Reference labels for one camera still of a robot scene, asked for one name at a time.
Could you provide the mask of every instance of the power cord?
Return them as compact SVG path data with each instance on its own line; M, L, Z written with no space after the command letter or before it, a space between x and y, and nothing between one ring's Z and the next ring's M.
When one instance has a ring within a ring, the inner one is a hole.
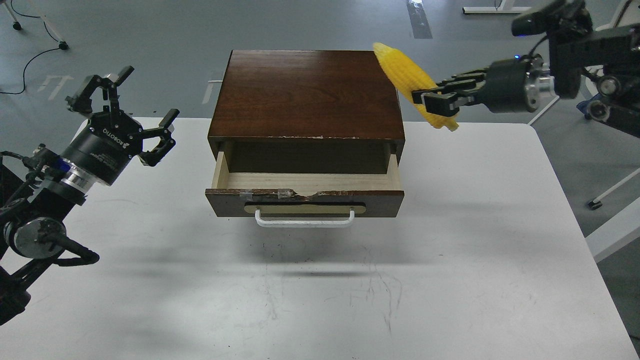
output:
M24 17L31 17L33 19L40 19L39 16L33 16L33 15L26 15L23 13L18 12L14 7L13 7L13 0L11 0L11 9L13 10L13 12L15 12L16 14L20 15L20 16L24 16ZM47 28L47 23L46 22L42 22L42 24L44 24L44 29L47 30L47 34L49 34L49 36L55 41L55 42L59 42L58 39L54 38L53 35L51 35L51 33L49 32L49 28Z
M48 53L49 51L54 51L54 50L60 50L59 47L56 47L54 49L49 49L49 50L45 50L43 52L41 52L40 54L37 54L36 56L32 57L31 60L29 60L29 62L27 62L27 65L24 66L24 70L22 71L22 90L20 92L4 92L4 91L0 91L0 94L9 94L9 95L20 95L22 94L26 89L27 89L27 83L24 79L24 74L27 71L27 66L29 66L29 64L33 61L33 59L37 58L38 56L44 54L44 53Z
M32 16L32 15L26 15L23 13L20 13L18 11L16 11L16 9L13 7L13 0L11 0L11 9L13 10L13 12L15 12L16 14L20 15L20 16L24 16L24 17L31 17L34 19L40 19L39 16ZM47 31L47 34L49 34L49 36L58 43L58 47L54 48L54 49L49 49L49 50L45 50L43 52L41 52L40 54L37 54L36 56L32 57L31 60L29 60L27 62L27 65L24 66L24 69L22 70L22 90L20 92L0 92L0 94L8 94L8 95L20 95L22 94L26 89L27 89L27 84L26 84L26 80L24 78L25 73L27 71L27 67L29 66L29 64L38 56L44 54L44 53L48 53L49 51L54 51L54 50L67 50L69 48L69 46L67 45L66 42L60 42L59 40L57 40L56 38L53 37L53 35L51 35L51 33L49 32L49 28L47 28L47 23L43 22L44 24L44 29Z

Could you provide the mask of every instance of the white table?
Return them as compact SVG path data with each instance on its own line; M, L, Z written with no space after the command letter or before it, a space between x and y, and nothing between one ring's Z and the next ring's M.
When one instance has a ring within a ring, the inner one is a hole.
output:
M67 217L101 259L49 269L1 359L637 359L530 127L405 123L397 218L265 229L215 216L209 121L174 124Z

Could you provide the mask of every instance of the open drawer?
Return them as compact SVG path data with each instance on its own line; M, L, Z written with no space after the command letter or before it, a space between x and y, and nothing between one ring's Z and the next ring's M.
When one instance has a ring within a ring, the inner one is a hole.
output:
M218 153L205 194L219 217L395 217L404 197L395 154L381 174L230 172Z
M395 217L404 197L397 92L371 51L232 51L207 139L219 217Z

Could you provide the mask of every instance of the gray floor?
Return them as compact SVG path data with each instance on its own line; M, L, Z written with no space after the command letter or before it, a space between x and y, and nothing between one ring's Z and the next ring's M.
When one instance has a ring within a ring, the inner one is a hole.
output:
M22 13L34 14L24 0ZM218 86L232 49L358 49L383 42L404 51L434 79L486 66L527 52L539 37L514 38L512 15L463 15L462 6L490 6L490 0L424 0L427 23L410 21L407 1L37 1L70 45L33 61L22 95L0 95L0 148L29 153L40 142L61 152L82 122L66 110L64 98L90 74L136 68L120 88L121 107L134 116L162 116L178 108L183 117L211 117ZM516 5L539 3L518 0ZM618 1L588 1L596 26L608 23ZM24 64L56 47L38 19L20 17L14 31L0 11L0 91L19 91ZM433 38L414 38L428 26ZM539 52L546 55L546 45ZM640 140L584 120L579 98L561 101L534 128L554 166L585 235L640 195L640 176L604 199L596 211L585 204L640 167ZM102 103L95 96L94 109ZM406 101L407 121L420 117ZM531 114L492 114L484 106L464 108L460 122L528 123ZM16 163L10 168L23 174ZM638 335L639 240L600 263L603 277L630 332Z

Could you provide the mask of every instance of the brown wooden top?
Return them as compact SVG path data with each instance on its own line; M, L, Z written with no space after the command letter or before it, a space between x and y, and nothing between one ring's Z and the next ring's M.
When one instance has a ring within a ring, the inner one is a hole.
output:
M232 51L209 136L404 143L396 90L372 51Z

